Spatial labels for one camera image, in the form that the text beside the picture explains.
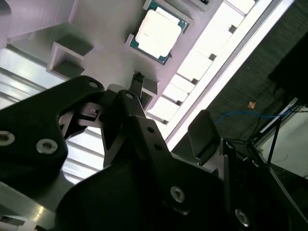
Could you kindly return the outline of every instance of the gray surface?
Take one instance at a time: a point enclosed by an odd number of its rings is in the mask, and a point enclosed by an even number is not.
[[[12,11],[9,37],[69,21],[75,0],[6,0]]]
[[[0,0],[0,49],[5,48],[9,37],[11,8],[5,0]]]
[[[63,38],[57,40],[56,43],[68,48],[69,50],[81,56],[85,56],[93,49],[90,44],[72,35],[64,36]]]
[[[55,214],[53,212],[2,182],[0,182],[0,205],[47,230],[54,227]]]
[[[186,1],[168,2],[192,18],[194,24],[172,49],[172,60],[162,67],[140,58],[124,46],[128,35],[138,30],[146,14],[142,8],[144,0],[80,0],[72,25],[39,31],[32,40],[18,41],[13,45],[47,63],[53,41],[72,33],[94,46],[83,62],[85,75],[96,78],[105,88],[110,84],[128,88],[133,74],[140,71],[146,78],[160,81],[158,92],[161,94],[222,0],[211,1],[207,12],[196,10],[197,7]]]

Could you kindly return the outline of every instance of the cable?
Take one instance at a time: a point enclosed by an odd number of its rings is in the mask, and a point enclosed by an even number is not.
[[[249,138],[247,139],[247,142],[250,142],[251,138],[253,137],[254,133],[257,131],[259,125],[260,125],[260,122],[261,122],[261,118],[262,117],[259,117],[259,120],[257,122],[257,125],[256,125],[256,128],[254,129],[254,131],[251,133],[251,135],[249,136]]]
[[[291,109],[289,109],[286,112],[279,114],[279,115],[263,115],[263,114],[257,113],[257,112],[233,111],[233,112],[227,112],[227,113],[223,114],[221,117],[219,117],[215,121],[215,124],[217,124],[224,117],[226,117],[228,115],[232,115],[232,114],[235,114],[235,115],[250,115],[250,116],[256,116],[256,117],[260,117],[260,118],[276,118],[278,116],[285,116],[285,115],[289,114],[290,112],[291,112]]]

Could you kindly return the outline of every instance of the black plastic part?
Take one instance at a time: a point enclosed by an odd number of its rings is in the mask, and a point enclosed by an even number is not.
[[[133,137],[120,148],[121,158],[64,197],[57,210],[57,225],[62,231],[232,230],[230,224],[221,222],[226,221],[222,182],[203,169],[172,158],[159,142],[155,122],[151,125],[154,133],[146,129],[147,122],[151,120],[131,118]],[[184,192],[182,204],[170,202],[172,186]]]
[[[188,135],[195,158],[203,165],[215,153],[220,136],[208,111],[202,110],[188,126]]]
[[[234,25],[231,25],[230,27],[229,27],[229,32],[230,33],[232,33],[232,34],[234,34],[234,32],[236,31],[236,27],[234,26]]]
[[[195,78],[193,78],[193,79],[192,79],[192,84],[196,85],[196,84],[197,84],[197,82],[198,82],[198,80],[197,80],[197,79],[195,79]]]
[[[182,102],[180,100],[176,101],[176,105],[181,106]]]
[[[269,78],[274,80],[279,87],[304,103],[308,103],[307,62],[302,58],[302,54],[307,52],[308,33],[304,35],[269,75]]]
[[[106,105],[110,99],[103,97],[101,104]],[[104,167],[112,164],[126,136],[121,129],[129,116],[145,117],[140,101],[133,92],[121,90],[115,97],[108,114],[102,121],[102,138],[104,142]]]
[[[211,60],[211,61],[214,61],[216,59],[216,57],[217,57],[216,55],[211,54],[208,59]]]
[[[229,213],[229,217],[235,220],[238,227],[242,230],[247,230],[247,227],[243,227],[235,215],[235,210],[240,209],[243,211],[249,220],[249,226],[255,227],[255,218],[253,216],[252,209],[249,202],[249,193],[247,189],[246,170],[244,163],[237,156],[235,147],[226,140],[222,142],[222,150],[220,155],[224,157],[224,191],[225,191],[225,208]]]
[[[98,87],[91,87],[90,82]],[[24,184],[30,187],[29,184],[55,178],[67,157],[64,137],[69,133],[67,129],[61,130],[64,124],[60,128],[59,117],[91,102],[103,91],[103,86],[95,79],[81,76],[1,110],[0,130],[14,134],[15,141],[0,146],[0,180],[10,186]],[[72,133],[83,129],[79,127]],[[36,144],[41,139],[55,141],[58,144],[56,152],[40,154]]]
[[[129,87],[129,91],[135,93],[139,100],[141,100],[142,97],[143,79],[144,76],[140,72],[135,73]]]

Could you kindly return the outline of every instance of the black mechanical arm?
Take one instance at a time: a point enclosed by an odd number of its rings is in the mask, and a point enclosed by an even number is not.
[[[61,231],[308,230],[271,169],[238,155],[207,111],[189,128],[200,165],[172,155],[138,85],[115,93],[81,76],[1,110],[0,181],[55,211]],[[104,170],[59,186],[65,140],[87,126],[102,129]]]

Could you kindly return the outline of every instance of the black panel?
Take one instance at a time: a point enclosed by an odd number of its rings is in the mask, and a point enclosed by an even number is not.
[[[279,87],[305,103],[308,103],[307,53],[308,33],[269,75],[269,78],[277,82]]]

